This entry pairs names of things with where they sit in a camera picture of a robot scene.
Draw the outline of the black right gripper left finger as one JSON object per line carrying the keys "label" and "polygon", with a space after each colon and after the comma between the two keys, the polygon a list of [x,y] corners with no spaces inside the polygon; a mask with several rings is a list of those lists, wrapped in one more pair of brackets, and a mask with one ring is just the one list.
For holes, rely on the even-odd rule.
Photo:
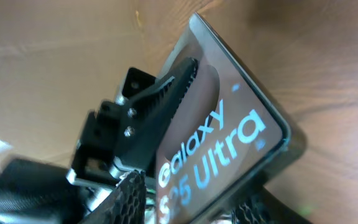
{"label": "black right gripper left finger", "polygon": [[79,224],[143,224],[146,195],[145,173],[128,172],[115,190]]}

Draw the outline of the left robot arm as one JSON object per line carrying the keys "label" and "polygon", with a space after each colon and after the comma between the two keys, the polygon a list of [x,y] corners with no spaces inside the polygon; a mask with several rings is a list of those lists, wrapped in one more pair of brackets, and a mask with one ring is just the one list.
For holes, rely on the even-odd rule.
{"label": "left robot arm", "polygon": [[128,69],[123,102],[88,112],[69,169],[10,160],[0,174],[0,223],[143,223],[157,149],[197,71],[192,57],[161,78]]}

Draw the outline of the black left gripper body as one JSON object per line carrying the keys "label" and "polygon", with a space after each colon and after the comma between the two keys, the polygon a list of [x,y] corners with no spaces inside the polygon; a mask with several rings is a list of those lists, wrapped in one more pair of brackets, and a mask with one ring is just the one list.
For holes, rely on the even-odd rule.
{"label": "black left gripper body", "polygon": [[119,176],[124,171],[116,168],[113,160],[122,106],[130,97],[153,85],[155,81],[154,76],[131,67],[115,99],[104,99],[98,109],[88,112],[66,175],[69,183],[111,189],[119,182]]}

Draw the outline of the black Galaxy smartphone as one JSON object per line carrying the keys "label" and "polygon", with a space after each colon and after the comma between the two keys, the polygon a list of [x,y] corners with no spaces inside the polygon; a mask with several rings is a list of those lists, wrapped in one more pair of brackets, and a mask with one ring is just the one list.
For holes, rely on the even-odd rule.
{"label": "black Galaxy smartphone", "polygon": [[198,71],[157,150],[157,222],[231,223],[233,209],[301,157],[306,137],[199,14],[162,70],[187,57]]}

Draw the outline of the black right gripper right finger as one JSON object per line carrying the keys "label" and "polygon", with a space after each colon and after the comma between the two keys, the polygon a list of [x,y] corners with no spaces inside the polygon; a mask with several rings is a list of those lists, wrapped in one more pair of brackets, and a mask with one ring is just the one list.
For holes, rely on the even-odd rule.
{"label": "black right gripper right finger", "polygon": [[273,196],[267,189],[247,197],[231,212],[233,224],[311,224]]}

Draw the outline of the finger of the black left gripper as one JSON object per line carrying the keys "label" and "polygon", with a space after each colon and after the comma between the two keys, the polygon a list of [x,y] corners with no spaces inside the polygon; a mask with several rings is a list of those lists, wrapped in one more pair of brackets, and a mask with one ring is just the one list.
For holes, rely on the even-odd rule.
{"label": "finger of the black left gripper", "polygon": [[147,170],[197,71],[197,59],[184,58],[122,106],[114,148],[116,169]]}

